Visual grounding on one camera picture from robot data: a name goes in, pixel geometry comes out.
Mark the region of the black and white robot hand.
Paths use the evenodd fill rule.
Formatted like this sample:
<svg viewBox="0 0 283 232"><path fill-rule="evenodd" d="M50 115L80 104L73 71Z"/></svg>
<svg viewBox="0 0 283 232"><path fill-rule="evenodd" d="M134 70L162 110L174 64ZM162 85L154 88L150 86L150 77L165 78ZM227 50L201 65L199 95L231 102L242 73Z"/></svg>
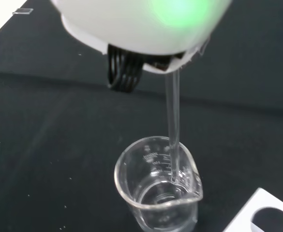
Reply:
<svg viewBox="0 0 283 232"><path fill-rule="evenodd" d="M142 72L172 73L201 54L229 0L54 0L63 27L107 55L108 87L132 92Z"/></svg>

